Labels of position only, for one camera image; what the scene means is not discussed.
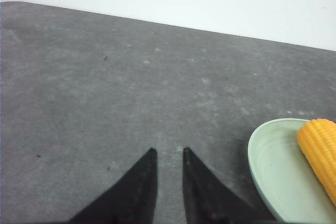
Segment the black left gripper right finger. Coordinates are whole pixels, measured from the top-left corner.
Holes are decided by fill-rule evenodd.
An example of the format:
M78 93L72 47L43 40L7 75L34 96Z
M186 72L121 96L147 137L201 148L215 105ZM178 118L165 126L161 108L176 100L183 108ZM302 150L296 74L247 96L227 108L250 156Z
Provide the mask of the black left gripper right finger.
M183 149L182 184L187 223L273 223L222 184L189 147Z

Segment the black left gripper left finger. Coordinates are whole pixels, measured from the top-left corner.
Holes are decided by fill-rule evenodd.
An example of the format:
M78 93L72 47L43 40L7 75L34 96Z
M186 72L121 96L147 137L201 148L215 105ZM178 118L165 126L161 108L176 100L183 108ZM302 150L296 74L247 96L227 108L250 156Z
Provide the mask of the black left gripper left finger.
M112 187L69 223L152 223L158 193L157 151L150 148Z

